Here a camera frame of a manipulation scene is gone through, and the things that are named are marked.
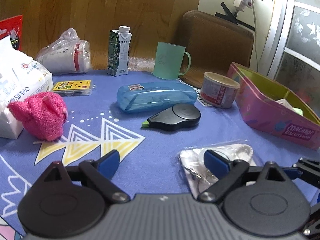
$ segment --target blue tablecloth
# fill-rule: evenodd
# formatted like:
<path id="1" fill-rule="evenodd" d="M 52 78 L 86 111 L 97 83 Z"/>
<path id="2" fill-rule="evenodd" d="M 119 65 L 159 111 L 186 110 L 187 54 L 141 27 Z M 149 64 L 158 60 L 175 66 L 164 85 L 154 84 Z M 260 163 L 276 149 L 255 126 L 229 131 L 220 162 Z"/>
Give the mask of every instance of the blue tablecloth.
<path id="1" fill-rule="evenodd" d="M 116 92 L 123 85 L 159 81 L 149 72 L 113 77 L 106 71 L 93 71 L 56 76 L 53 81 L 87 79 L 92 80 L 97 89 L 90 96 L 64 97 L 68 122 L 63 138 L 55 145 L 34 144 L 38 140 L 25 130 L 18 140 L 0 138 L 0 234 L 6 222 L 9 224 L 6 229 L 12 226 L 24 234 L 16 214 L 17 205 L 54 160 L 76 165 L 84 159 L 98 159 L 110 148 L 122 147 L 121 151 L 129 154 L 112 181 L 133 197 L 135 193 L 188 192 L 176 158 L 184 147 L 247 139 L 263 162 L 273 160 L 281 166 L 291 166 L 299 157 L 318 157 L 313 150 L 250 128 L 243 122 L 236 104 L 222 110 L 204 107 L 197 101 L 195 106 L 202 117 L 194 129 L 177 132 L 141 129 L 141 123 L 155 113 L 123 113 L 117 106 Z M 77 141 L 87 143 L 77 145 Z M 314 198 L 316 188 L 299 180 L 296 184 L 309 201 Z"/>

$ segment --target green drink carton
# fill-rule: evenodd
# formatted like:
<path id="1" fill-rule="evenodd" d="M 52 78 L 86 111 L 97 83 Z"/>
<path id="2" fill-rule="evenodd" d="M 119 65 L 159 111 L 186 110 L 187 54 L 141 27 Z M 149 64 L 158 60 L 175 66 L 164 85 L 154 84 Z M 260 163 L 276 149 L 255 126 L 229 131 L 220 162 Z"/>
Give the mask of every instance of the green drink carton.
<path id="1" fill-rule="evenodd" d="M 128 73 L 129 49 L 132 34 L 130 27 L 120 26 L 110 31 L 107 73 L 120 76 Z"/>

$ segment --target yellow card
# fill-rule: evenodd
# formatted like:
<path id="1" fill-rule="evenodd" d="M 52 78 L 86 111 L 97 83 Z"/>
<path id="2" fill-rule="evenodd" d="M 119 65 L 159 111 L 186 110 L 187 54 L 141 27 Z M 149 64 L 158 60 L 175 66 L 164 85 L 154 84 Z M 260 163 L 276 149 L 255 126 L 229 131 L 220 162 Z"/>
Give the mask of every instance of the yellow card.
<path id="1" fill-rule="evenodd" d="M 91 80 L 60 81 L 52 91 L 90 89 Z"/>

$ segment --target chair backrest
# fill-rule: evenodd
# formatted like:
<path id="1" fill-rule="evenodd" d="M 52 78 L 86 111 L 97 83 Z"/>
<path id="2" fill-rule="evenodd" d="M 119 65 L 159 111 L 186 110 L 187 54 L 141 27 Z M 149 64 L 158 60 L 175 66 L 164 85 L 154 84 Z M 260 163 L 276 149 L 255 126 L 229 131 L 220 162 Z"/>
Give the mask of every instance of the chair backrest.
<path id="1" fill-rule="evenodd" d="M 232 62 L 250 66 L 253 34 L 219 17 L 189 11 L 179 24 L 176 44 L 186 47 L 192 62 L 190 70 L 180 78 L 201 88 L 204 72 L 226 75 Z"/>

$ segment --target small plastic box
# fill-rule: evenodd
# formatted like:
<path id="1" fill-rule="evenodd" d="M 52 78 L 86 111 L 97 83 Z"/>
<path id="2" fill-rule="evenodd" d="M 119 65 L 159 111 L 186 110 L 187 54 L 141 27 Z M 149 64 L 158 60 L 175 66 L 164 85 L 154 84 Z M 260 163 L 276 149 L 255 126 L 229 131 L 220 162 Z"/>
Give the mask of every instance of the small plastic box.
<path id="1" fill-rule="evenodd" d="M 92 93 L 91 80 L 59 81 L 55 83 L 52 92 L 60 96 L 88 96 Z"/>
<path id="2" fill-rule="evenodd" d="M 197 92 L 177 82 L 151 82 L 122 86 L 118 89 L 119 107 L 127 113 L 164 110 L 178 103 L 193 105 Z"/>

